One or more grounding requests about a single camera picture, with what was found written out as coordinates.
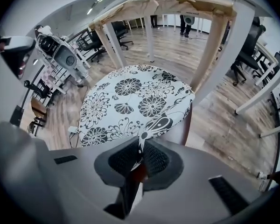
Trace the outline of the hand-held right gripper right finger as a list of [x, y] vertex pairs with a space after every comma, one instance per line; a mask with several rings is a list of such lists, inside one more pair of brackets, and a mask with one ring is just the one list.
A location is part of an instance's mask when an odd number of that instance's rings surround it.
[[183, 160], [178, 153], [154, 140], [145, 141], [143, 161], [147, 172], [147, 179], [143, 182], [144, 191], [168, 188], [184, 169]]

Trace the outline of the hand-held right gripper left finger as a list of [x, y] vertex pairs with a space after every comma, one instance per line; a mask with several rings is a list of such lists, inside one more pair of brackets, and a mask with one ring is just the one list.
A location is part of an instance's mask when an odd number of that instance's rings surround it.
[[106, 185], [123, 186], [131, 170], [140, 163], [139, 138], [133, 137], [97, 156], [94, 169]]

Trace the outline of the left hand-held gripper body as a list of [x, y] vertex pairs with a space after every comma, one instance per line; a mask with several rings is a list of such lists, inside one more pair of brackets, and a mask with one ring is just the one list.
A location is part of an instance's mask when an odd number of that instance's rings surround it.
[[21, 80], [36, 41], [29, 36], [0, 36], [0, 54], [13, 74]]

